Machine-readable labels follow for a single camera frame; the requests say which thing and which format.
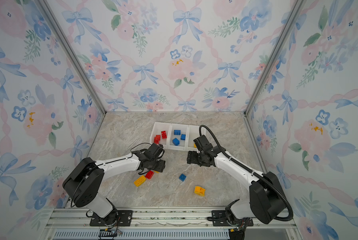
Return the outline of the small blue lego cube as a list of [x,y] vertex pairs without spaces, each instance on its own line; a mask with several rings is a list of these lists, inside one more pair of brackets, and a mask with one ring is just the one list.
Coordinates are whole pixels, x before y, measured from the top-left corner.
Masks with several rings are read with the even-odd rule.
[[186,178],[187,178],[187,176],[184,175],[184,174],[181,174],[180,177],[179,177],[179,179],[180,179],[182,182],[184,182],[184,181],[186,180]]

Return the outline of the yellow arched lego brick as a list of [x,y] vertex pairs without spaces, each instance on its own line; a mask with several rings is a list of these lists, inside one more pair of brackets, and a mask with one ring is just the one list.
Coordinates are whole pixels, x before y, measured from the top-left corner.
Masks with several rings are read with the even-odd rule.
[[195,190],[194,190],[194,193],[198,196],[201,196],[201,197],[204,197],[205,196],[205,193],[206,193],[206,189],[200,187],[200,186],[196,186],[195,187]]

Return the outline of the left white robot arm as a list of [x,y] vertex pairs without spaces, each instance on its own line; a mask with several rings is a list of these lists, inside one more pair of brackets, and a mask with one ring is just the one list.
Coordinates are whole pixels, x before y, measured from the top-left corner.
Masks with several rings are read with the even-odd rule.
[[62,187],[78,208],[88,208],[102,224],[111,226],[119,220],[114,204],[98,191],[102,181],[133,171],[163,172],[165,150],[162,145],[150,144],[149,148],[131,150],[130,154],[110,160],[94,161],[87,157],[64,180]]

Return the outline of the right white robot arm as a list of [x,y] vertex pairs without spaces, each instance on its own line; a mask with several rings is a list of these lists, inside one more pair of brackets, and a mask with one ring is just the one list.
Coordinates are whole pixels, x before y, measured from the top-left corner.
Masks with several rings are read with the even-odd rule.
[[213,146],[205,135],[196,138],[194,143],[197,150],[188,152],[188,164],[221,169],[249,191],[247,201],[231,202],[225,208],[225,216],[213,217],[212,221],[226,221],[237,226],[249,218],[256,218],[263,224],[269,224],[272,220],[288,222],[293,219],[294,212],[275,174],[247,166],[220,144]]

